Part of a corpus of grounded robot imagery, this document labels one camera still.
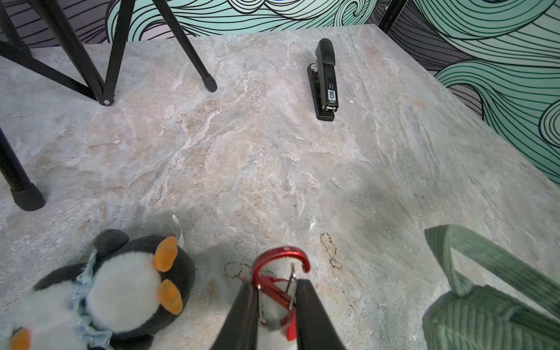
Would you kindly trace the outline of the green corduroy bag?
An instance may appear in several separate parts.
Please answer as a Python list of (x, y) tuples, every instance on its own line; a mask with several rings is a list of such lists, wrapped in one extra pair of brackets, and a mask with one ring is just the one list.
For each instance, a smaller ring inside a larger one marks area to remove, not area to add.
[[(558, 283), (463, 226), (440, 225), (428, 228), (424, 234), (451, 287), (423, 316), (427, 348), (559, 348)], [(494, 287), (473, 284), (455, 269), (453, 251), (493, 273), (551, 316)]]

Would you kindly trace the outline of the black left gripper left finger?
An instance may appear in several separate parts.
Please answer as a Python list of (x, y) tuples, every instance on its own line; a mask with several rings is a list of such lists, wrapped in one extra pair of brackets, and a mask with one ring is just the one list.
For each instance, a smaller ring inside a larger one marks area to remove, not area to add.
[(248, 281), (242, 284), (211, 350), (256, 349), (258, 322), (258, 292)]

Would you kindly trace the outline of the penguin plush toy decoration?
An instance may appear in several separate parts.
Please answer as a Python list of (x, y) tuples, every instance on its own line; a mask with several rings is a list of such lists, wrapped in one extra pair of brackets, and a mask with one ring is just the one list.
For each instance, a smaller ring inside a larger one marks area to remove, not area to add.
[(109, 229), (85, 262), (39, 280), (18, 302), (8, 349), (149, 349), (195, 281), (178, 218), (169, 233)]

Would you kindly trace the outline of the red carabiner keyring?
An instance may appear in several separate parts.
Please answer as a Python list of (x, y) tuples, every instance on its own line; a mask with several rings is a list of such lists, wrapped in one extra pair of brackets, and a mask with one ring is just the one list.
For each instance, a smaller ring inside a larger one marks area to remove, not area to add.
[[(289, 342), (297, 339), (295, 293), (297, 277), (294, 264), (288, 279), (261, 274), (261, 270), (270, 262), (284, 258), (299, 260), (304, 273), (311, 270), (307, 254), (294, 246), (281, 246), (270, 249), (259, 255), (252, 265), (252, 285), (258, 291), (259, 323), (269, 330), (282, 330)], [(282, 307), (287, 313), (281, 319), (268, 319), (263, 307), (263, 296), (266, 295), (274, 303)]]

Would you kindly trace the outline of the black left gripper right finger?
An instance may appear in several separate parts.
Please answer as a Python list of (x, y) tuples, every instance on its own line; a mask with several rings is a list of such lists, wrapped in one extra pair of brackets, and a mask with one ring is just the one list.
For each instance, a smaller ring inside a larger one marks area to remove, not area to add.
[(313, 284), (297, 281), (295, 294), (297, 346), (299, 350), (345, 350)]

